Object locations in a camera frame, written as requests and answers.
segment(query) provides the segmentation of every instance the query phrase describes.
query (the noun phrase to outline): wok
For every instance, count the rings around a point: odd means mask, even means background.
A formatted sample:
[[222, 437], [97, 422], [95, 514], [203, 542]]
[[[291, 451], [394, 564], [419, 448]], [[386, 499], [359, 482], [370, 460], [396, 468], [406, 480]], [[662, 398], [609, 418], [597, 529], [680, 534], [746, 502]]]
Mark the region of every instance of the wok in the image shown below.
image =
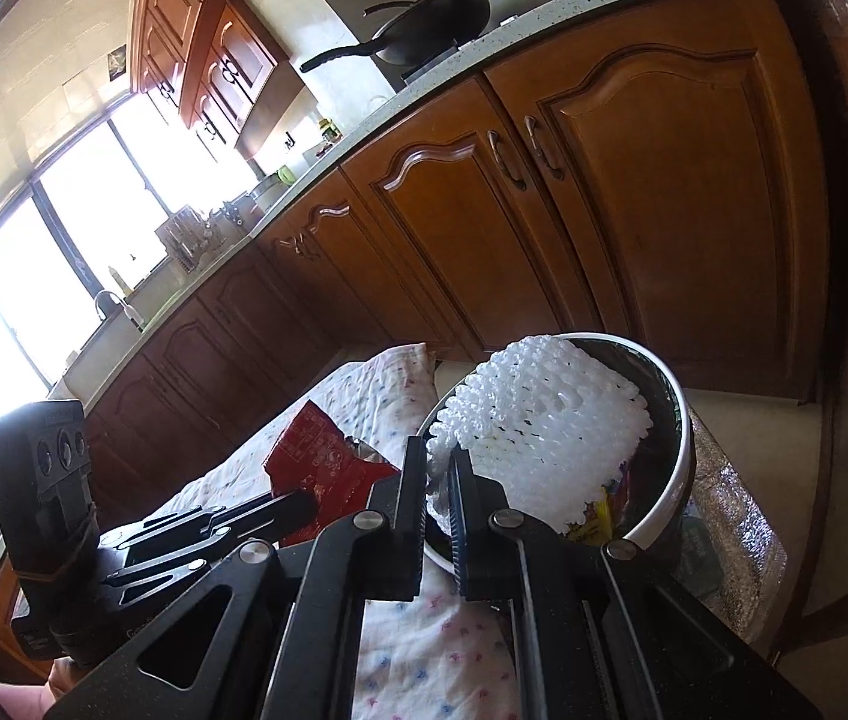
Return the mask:
[[377, 30], [370, 40], [320, 53], [301, 65], [301, 73], [341, 56], [371, 56], [402, 67], [420, 67], [454, 46], [468, 43], [483, 32], [490, 20], [489, 0], [417, 0], [382, 2], [364, 11], [365, 16], [391, 7], [406, 7]]

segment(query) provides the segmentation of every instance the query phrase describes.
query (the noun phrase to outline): faucet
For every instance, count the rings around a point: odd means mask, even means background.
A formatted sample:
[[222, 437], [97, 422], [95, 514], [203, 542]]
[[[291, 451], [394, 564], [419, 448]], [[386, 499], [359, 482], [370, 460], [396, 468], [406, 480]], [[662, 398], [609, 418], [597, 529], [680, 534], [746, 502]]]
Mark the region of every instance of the faucet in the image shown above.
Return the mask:
[[144, 322], [143, 317], [139, 314], [139, 312], [137, 312], [137, 309], [127, 303], [113, 290], [100, 290], [94, 298], [94, 308], [97, 310], [98, 316], [100, 316], [100, 314], [104, 314], [103, 319], [107, 318], [107, 312], [100, 307], [100, 298], [102, 298], [103, 295], [110, 295], [112, 298], [115, 298], [116, 301], [118, 301], [118, 305], [123, 309], [124, 316], [127, 317], [127, 319], [130, 319], [131, 324], [137, 328], [137, 331], [140, 333], [144, 331], [146, 322]]

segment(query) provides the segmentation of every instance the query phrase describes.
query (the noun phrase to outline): white foam net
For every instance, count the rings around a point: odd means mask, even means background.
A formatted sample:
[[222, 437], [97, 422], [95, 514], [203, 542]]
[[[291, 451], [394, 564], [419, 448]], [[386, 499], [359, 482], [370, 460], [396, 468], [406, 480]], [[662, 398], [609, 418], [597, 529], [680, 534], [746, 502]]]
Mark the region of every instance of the white foam net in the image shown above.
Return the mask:
[[565, 533], [648, 435], [646, 405], [637, 386], [564, 338], [511, 343], [457, 386], [430, 426], [429, 508], [446, 530], [443, 480], [460, 443], [513, 508]]

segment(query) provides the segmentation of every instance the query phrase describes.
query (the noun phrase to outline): countertop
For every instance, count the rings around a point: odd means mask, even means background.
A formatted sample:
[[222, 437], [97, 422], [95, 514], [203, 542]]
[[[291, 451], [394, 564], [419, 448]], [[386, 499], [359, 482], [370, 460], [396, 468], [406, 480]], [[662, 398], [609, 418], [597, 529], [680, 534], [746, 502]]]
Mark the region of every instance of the countertop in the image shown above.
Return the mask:
[[374, 133], [387, 127], [394, 119], [400, 117], [404, 111], [420, 103], [424, 98], [428, 98], [445, 87], [450, 86], [460, 76], [464, 76], [464, 74], [468, 74], [470, 71], [475, 71], [483, 65], [496, 61], [504, 52], [518, 49], [523, 44], [538, 40], [549, 32], [574, 23], [575, 20], [584, 20], [589, 14], [593, 14], [603, 7], [617, 4], [621, 1], [625, 0], [552, 0], [546, 2], [528, 11], [528, 13], [518, 16], [516, 19], [510, 20], [505, 25], [491, 30], [473, 43], [462, 47], [454, 56], [442, 62], [435, 69], [425, 74], [425, 76], [411, 83], [406, 89], [401, 90], [393, 98], [390, 98], [390, 100], [387, 100], [386, 103], [380, 108], [377, 108], [363, 122], [360, 122], [343, 140], [334, 146], [327, 156], [308, 170], [297, 183], [288, 189], [286, 194], [274, 204], [246, 238], [221, 255], [214, 264], [206, 268], [206, 271], [203, 271], [187, 288], [181, 290], [174, 300], [174, 305], [167, 305], [158, 312], [156, 317], [147, 325], [146, 331], [140, 335], [140, 338], [137, 339], [127, 354], [124, 355], [118, 365], [110, 372], [110, 375], [104, 380], [103, 384], [99, 386], [94, 396], [89, 399], [89, 402], [84, 404], [85, 411], [89, 413], [94, 408], [100, 400], [101, 395], [104, 394], [110, 384], [113, 384], [113, 381], [120, 375], [125, 365], [143, 348], [149, 338], [173, 316], [178, 305], [198, 292], [206, 280], [211, 278], [216, 271], [223, 268], [230, 259], [238, 255], [244, 247], [251, 245], [254, 238], [259, 236], [270, 223], [273, 223], [275, 218], [278, 218], [287, 206], [294, 202], [301, 194], [304, 194], [325, 173], [338, 167], [348, 156], [354, 153], [360, 146], [363, 146], [363, 143], [374, 135]]

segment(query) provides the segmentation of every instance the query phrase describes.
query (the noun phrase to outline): red package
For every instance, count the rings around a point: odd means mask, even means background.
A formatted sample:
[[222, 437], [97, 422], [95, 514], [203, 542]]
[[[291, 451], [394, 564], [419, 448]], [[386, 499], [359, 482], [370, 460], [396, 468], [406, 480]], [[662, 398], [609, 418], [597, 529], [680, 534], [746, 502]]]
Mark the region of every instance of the red package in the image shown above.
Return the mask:
[[275, 496], [302, 488], [319, 506], [314, 522], [282, 538], [281, 546], [309, 541], [334, 520], [366, 508], [374, 482], [398, 473], [389, 463], [355, 456], [334, 420], [310, 400], [281, 433], [263, 469]]

